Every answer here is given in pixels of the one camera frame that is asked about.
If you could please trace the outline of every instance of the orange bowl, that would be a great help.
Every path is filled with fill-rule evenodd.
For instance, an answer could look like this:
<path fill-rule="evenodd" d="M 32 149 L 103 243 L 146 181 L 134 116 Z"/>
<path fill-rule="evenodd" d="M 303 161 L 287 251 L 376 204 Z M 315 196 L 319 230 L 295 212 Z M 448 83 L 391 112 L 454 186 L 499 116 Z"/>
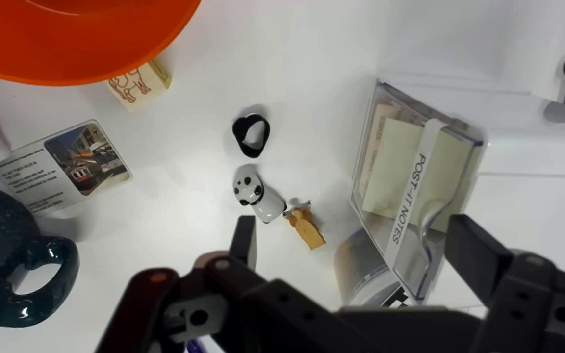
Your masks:
<path fill-rule="evenodd" d="M 160 55 L 201 0 L 0 0 L 0 79 L 74 86 Z"/>

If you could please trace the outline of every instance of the small card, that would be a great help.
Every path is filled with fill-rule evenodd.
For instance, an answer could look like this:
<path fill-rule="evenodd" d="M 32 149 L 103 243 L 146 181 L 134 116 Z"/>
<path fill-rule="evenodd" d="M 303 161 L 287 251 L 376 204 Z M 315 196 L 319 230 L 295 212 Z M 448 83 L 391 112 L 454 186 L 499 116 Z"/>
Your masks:
<path fill-rule="evenodd" d="M 172 77 L 158 61 L 152 61 L 107 81 L 107 85 L 126 110 L 136 110 L 166 92 L 172 85 Z"/>
<path fill-rule="evenodd" d="M 30 143 L 0 163 L 0 179 L 34 214 L 83 202 L 130 179 L 97 122 Z"/>

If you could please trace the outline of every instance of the wooden block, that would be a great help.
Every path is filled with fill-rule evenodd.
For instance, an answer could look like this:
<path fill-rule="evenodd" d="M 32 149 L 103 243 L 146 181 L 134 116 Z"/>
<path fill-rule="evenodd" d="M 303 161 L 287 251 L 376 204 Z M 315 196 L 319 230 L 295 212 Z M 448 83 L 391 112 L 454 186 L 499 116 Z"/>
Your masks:
<path fill-rule="evenodd" d="M 311 249 L 323 247 L 327 243 L 325 236 L 315 224 L 315 216 L 309 206 L 287 212 L 287 220 L 293 228 L 297 228 L 299 236 Z"/>
<path fill-rule="evenodd" d="M 136 71 L 107 81 L 107 85 L 123 106 L 132 112 L 164 94 L 172 85 L 172 77 L 160 63 L 152 61 Z"/>

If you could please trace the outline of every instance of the black ring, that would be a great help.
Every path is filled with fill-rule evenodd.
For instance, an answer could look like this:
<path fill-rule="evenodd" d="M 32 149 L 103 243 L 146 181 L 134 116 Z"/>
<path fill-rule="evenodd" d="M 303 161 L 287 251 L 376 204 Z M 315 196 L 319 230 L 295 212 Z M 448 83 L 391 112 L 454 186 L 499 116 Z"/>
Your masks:
<path fill-rule="evenodd" d="M 258 122 L 264 122 L 264 126 L 266 126 L 264 128 L 264 145 L 260 149 L 254 149 L 252 145 L 246 145 L 244 139 L 246 139 L 250 128 L 256 126 Z M 258 159 L 264 153 L 268 137 L 270 137 L 270 122 L 260 114 L 252 114 L 248 118 L 236 120 L 236 124 L 232 126 L 232 134 L 236 135 L 244 155 Z"/>

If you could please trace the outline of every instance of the white table surface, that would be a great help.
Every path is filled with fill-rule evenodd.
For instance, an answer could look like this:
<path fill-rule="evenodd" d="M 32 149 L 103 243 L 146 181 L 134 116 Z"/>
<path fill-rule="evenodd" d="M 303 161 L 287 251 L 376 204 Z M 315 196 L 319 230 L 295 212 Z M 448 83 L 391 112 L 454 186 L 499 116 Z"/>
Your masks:
<path fill-rule="evenodd" d="M 176 79 L 172 92 L 134 114 L 105 85 L 40 88 L 0 81 L 0 128 L 13 147 L 95 118 L 134 175 L 77 208 L 40 220 L 44 232 L 79 243 L 81 273 L 48 322 L 28 330 L 0 328 L 0 353 L 93 351 L 134 273 L 176 267 L 185 275 L 201 253 L 227 249 L 238 216 L 252 214 L 232 194 L 234 173 L 244 163 L 258 163 L 266 183 L 285 198 L 313 200 L 329 237 L 327 247 L 309 251 L 285 220 L 260 224 L 260 273 L 293 283 L 331 310 L 340 308 L 332 261 L 340 241 L 360 230 L 350 190 L 378 77 L 423 81 L 433 75 L 435 85 L 462 77 L 460 83 L 478 88 L 533 90 L 538 86 L 535 73 L 513 77 L 521 85 L 505 79 L 503 65 L 523 63 L 509 61 L 513 35 L 501 35 L 499 45 L 484 53 L 495 53 L 493 61 L 470 59 L 474 67 L 462 59 L 478 53 L 478 43 L 470 35 L 448 41 L 470 12 L 517 24 L 509 16 L 515 4 L 503 4 L 491 12 L 491 2 L 482 0 L 466 10 L 458 0 L 442 6 L 421 0 L 419 8 L 403 0 L 205 0 L 162 55 Z M 554 2 L 540 8 L 542 14 L 560 10 Z M 487 32 L 486 26 L 493 24 L 486 22 L 474 34 Z M 446 57 L 442 45 L 470 51 Z M 425 49 L 438 51 L 409 67 Z M 565 41 L 550 51 L 565 51 Z M 540 59 L 537 67 L 554 61 L 560 55 Z M 540 85 L 542 94 L 556 96 L 560 83 L 558 77 Z M 274 134 L 266 153 L 248 161 L 230 128 L 256 104 L 268 108 Z M 464 290 L 460 283 L 450 281 L 452 286 Z"/>

